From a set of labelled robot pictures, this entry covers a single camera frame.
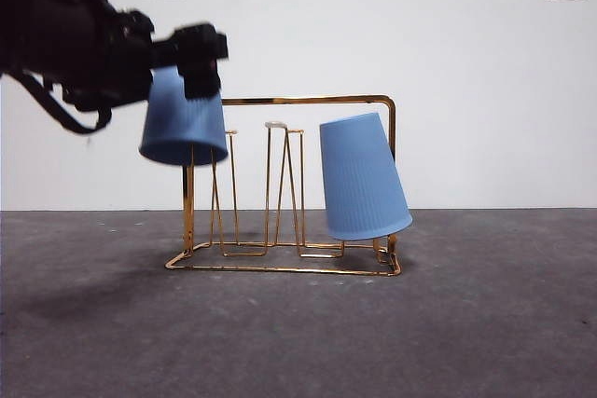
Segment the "blue plastic cup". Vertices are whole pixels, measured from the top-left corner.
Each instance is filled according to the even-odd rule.
[[[369,240],[412,223],[390,146],[377,113],[319,127],[329,235]]]
[[[149,93],[146,125],[139,152],[156,162],[189,166],[218,162],[228,155],[224,111],[213,98],[185,98],[176,67],[156,70]]]

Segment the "blue cup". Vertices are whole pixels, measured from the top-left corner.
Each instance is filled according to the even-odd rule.
[[[139,152],[156,162],[189,166],[218,162],[228,155],[224,111],[213,98],[185,98],[184,79],[176,67],[155,71]]]
[[[412,223],[396,164],[377,113],[319,127],[329,235],[370,240]]]

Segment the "robotic arm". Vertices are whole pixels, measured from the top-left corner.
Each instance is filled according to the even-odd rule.
[[[140,11],[119,12],[107,0],[0,0],[0,76],[29,91],[63,127],[80,134],[104,128],[112,108],[145,100],[151,69],[177,65],[188,99],[220,89],[217,60],[228,57],[226,36],[209,23],[152,41],[154,26]],[[43,85],[32,74],[43,76]],[[94,128],[72,118],[51,94],[80,112],[98,112]]]

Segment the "gold metal rack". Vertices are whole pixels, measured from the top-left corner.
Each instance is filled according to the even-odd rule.
[[[392,155],[396,157],[396,106],[394,102],[384,95],[358,95],[344,97],[311,97],[311,98],[260,98],[260,99],[226,99],[222,103],[225,106],[246,106],[258,104],[340,104],[340,103],[382,103],[389,110],[388,122],[388,143]],[[236,167],[234,160],[234,137],[236,130],[228,130],[229,154],[231,161],[232,196],[234,207],[234,240],[224,239],[222,225],[222,211],[220,209],[218,184],[216,176],[216,164],[212,161],[212,206],[209,240],[195,244],[195,208],[194,208],[194,187],[195,187],[195,166],[191,154],[191,163],[183,167],[183,214],[185,233],[183,235],[183,251],[166,263],[168,269],[195,269],[195,270],[234,270],[234,271],[261,271],[261,272],[311,272],[311,273],[332,273],[332,274],[353,274],[369,276],[395,276],[400,274],[401,267],[396,255],[397,237],[396,234],[388,235],[382,239],[374,239],[371,244],[353,243],[348,241],[339,242],[310,242],[307,241],[306,211],[305,211],[305,187],[304,187],[304,144],[303,130],[291,130],[285,123],[270,121],[265,124],[268,132],[268,155],[267,155],[267,178],[266,198],[264,212],[263,240],[247,241],[240,238],[239,213],[237,204]],[[284,146],[282,155],[282,169],[280,171],[280,184],[278,189],[278,201],[276,207],[274,238],[270,239],[270,195],[271,195],[271,142],[272,134],[281,130],[284,133]],[[297,206],[296,185],[291,159],[291,137],[299,140],[300,153],[300,208]],[[280,216],[282,210],[283,184],[285,170],[288,170],[290,182],[290,198],[292,201],[292,217],[294,228],[294,240],[280,240]],[[217,221],[217,241],[215,241],[215,222]],[[225,258],[232,257],[264,257],[270,249],[275,247],[296,247],[298,260],[305,258],[341,258],[347,249],[369,250],[375,255],[379,265],[384,266],[383,270],[350,270],[343,268],[306,268],[295,267],[264,267],[264,266],[207,266],[197,265],[192,262],[193,255],[199,251],[212,247],[219,247],[220,254]]]

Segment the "drying rack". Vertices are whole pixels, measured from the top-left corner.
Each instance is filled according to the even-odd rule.
[[[392,99],[384,95],[354,95],[341,97],[302,97],[302,98],[257,98],[257,99],[225,99],[222,101],[224,106],[251,106],[251,105],[279,105],[279,104],[347,104],[347,103],[382,103],[387,106],[389,111],[388,119],[388,144],[392,156],[396,158],[396,106]],[[383,238],[376,238],[371,243],[363,241],[338,241],[338,242],[313,242],[308,241],[306,237],[306,213],[304,201],[304,157],[303,157],[303,130],[289,129],[285,123],[270,121],[265,124],[268,132],[268,155],[267,155],[267,179],[266,179],[266,198],[263,239],[262,240],[242,240],[239,224],[239,213],[237,206],[237,183],[236,167],[234,160],[234,138],[236,130],[228,130],[227,137],[229,142],[229,155],[232,179],[232,196],[234,203],[234,240],[224,239],[224,230],[222,225],[222,211],[220,209],[220,200],[218,193],[216,164],[212,159],[212,201],[211,201],[211,219],[208,239],[198,244],[195,243],[195,164],[191,150],[191,162],[183,167],[183,215],[184,215],[184,235],[183,250],[174,258],[170,259],[165,267],[172,270],[192,269],[192,270],[231,270],[231,271],[260,271],[260,272],[311,272],[327,274],[353,274],[368,276],[395,276],[400,274],[401,267],[396,255],[397,236],[388,235]],[[275,218],[274,238],[270,238],[271,224],[271,142],[272,134],[281,132],[284,136],[284,149],[282,155],[282,169],[280,171],[280,184],[278,191],[277,214]],[[293,163],[291,158],[291,139],[299,140],[300,153],[300,206],[297,205],[297,189],[294,180]],[[280,240],[280,215],[283,195],[283,184],[285,170],[288,170],[290,179],[290,196],[292,200],[293,215],[293,240]],[[235,257],[267,257],[271,250],[278,247],[295,247],[297,251],[296,266],[234,266],[234,265],[202,265],[195,263],[194,255],[198,251],[205,251],[210,248],[219,248],[222,257],[231,259]],[[346,268],[309,268],[305,267],[306,258],[342,258],[347,251],[361,250],[368,251],[374,256],[379,267],[372,270],[351,270]]]

